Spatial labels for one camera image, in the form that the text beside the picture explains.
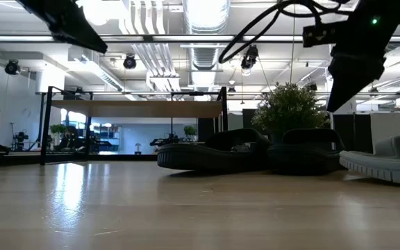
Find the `green plant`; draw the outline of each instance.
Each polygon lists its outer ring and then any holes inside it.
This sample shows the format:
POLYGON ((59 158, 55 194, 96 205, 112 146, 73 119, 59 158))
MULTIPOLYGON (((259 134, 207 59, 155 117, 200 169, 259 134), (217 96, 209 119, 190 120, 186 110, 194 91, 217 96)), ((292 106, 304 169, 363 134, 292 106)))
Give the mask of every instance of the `green plant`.
POLYGON ((286 83, 266 94, 252 119, 252 124, 260 126, 272 135, 282 137, 294 128, 319 128, 325 125, 325 112, 316 109, 315 92, 296 84, 286 83))
POLYGON ((186 126, 184 130, 187 138, 191 139, 192 136, 197 135, 197 130, 192 126, 186 126))
POLYGON ((52 134, 63 134, 66 132, 66 126, 64 126, 63 124, 56 124, 56 125, 51 125, 50 126, 50 132, 52 134))

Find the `ceiling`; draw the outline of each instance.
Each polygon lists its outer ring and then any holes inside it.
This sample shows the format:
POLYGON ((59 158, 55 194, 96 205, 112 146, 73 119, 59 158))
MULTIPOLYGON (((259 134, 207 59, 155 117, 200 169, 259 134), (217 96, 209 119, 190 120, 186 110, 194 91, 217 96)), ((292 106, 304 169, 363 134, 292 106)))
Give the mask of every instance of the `ceiling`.
MULTIPOLYGON (((14 8, 0 5, 0 34, 49 34, 46 25, 35 15, 31 15, 20 8, 18 3, 15 1, 2 2, 14 8)), ((225 34, 235 35, 239 33, 252 19, 274 4, 274 2, 272 0, 231 0, 231 11, 225 34)), ((325 0, 319 0, 318 2, 328 5, 332 4, 330 1, 325 0)), ((350 4, 344 6, 344 8, 350 9, 355 3, 356 0, 353 0, 350 4)), ((163 17, 166 32, 168 34, 184 34, 183 13, 179 11, 183 7, 182 1, 164 0, 163 5, 165 7, 163 17)), ((305 10, 298 6, 296 11, 304 12, 305 10)), ((342 20, 342 18, 337 15, 326 15, 323 21, 334 22, 342 20)), ((258 33, 266 26, 268 21, 269 19, 262 20, 249 33, 258 33)), ((304 26, 313 24, 313 19, 293 19, 281 15, 275 25, 268 30, 267 34, 301 35, 304 26)), ((122 34, 118 28, 117 20, 110 20, 103 26, 93 27, 100 35, 122 34)), ((400 34, 400 27, 397 30, 397 34, 400 34)), ((67 54, 69 48, 70 45, 68 44, 0 44, 0 53, 8 51, 43 53, 68 69, 66 85, 79 85, 86 90, 107 90, 108 88, 105 83, 97 76, 91 72, 78 70, 75 68, 74 62, 68 61, 67 54)), ((194 87, 190 79, 188 50, 181 48, 181 44, 169 44, 169 49, 176 72, 180 75, 180 86, 182 88, 194 87)), ((229 85, 230 80, 235 81, 235 89, 237 91, 241 91, 241 86, 243 85, 243 91, 245 92, 268 90, 268 84, 273 85, 275 82, 285 83, 291 81, 304 85, 309 81, 313 81, 318 85, 319 91, 330 91, 326 84, 325 70, 325 66, 331 61, 329 55, 330 47, 328 45, 305 49, 301 44, 258 44, 258 50, 260 61, 256 63, 250 76, 241 75, 239 58, 236 57, 234 61, 218 66, 215 84, 211 86, 211 89, 229 85)), ((124 69, 122 64, 127 53, 134 53, 131 44, 109 44, 108 52, 100 56, 99 63, 107 69, 109 74, 123 81, 127 90, 148 91, 149 89, 145 83, 147 70, 139 58, 135 69, 124 69)), ((391 81, 400 77, 400 47, 387 55, 386 65, 392 66, 388 67, 382 78, 374 84, 391 81)), ((400 82, 381 89, 381 91, 399 90, 400 82)))

